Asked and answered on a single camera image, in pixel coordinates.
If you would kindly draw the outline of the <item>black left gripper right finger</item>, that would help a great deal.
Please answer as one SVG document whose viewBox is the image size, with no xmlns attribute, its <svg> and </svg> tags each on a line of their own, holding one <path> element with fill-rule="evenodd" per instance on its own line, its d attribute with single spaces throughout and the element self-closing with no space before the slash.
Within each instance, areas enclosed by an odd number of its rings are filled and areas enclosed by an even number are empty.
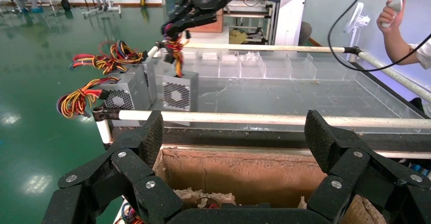
<svg viewBox="0 0 431 224">
<path fill-rule="evenodd" d="M 369 200 L 387 223 L 430 223 L 430 180 L 374 152 L 356 133 L 307 113 L 305 140 L 326 174 L 310 196 L 309 210 L 340 223 L 355 196 Z"/>
</svg>

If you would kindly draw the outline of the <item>person's bare hand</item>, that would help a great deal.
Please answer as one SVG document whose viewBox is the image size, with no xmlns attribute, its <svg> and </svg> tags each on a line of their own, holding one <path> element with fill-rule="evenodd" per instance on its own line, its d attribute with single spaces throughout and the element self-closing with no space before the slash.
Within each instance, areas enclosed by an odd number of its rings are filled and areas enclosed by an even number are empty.
<svg viewBox="0 0 431 224">
<path fill-rule="evenodd" d="M 389 34 L 393 31 L 399 31 L 399 26 L 404 17 L 404 10 L 406 7 L 406 0 L 403 0 L 402 9 L 399 12 L 394 11 L 389 7 L 392 0 L 386 2 L 386 6 L 376 20 L 379 30 L 383 34 Z"/>
</svg>

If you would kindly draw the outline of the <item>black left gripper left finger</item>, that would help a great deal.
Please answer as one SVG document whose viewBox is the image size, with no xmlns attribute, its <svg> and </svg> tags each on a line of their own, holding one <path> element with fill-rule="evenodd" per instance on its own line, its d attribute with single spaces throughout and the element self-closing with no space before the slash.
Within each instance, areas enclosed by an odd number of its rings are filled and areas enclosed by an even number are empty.
<svg viewBox="0 0 431 224">
<path fill-rule="evenodd" d="M 122 196 L 145 223 L 167 223 L 183 202 L 153 171 L 162 139 L 162 114 L 152 111 L 143 126 L 122 133 L 105 153 L 58 180 L 42 222 L 95 223 Z"/>
</svg>

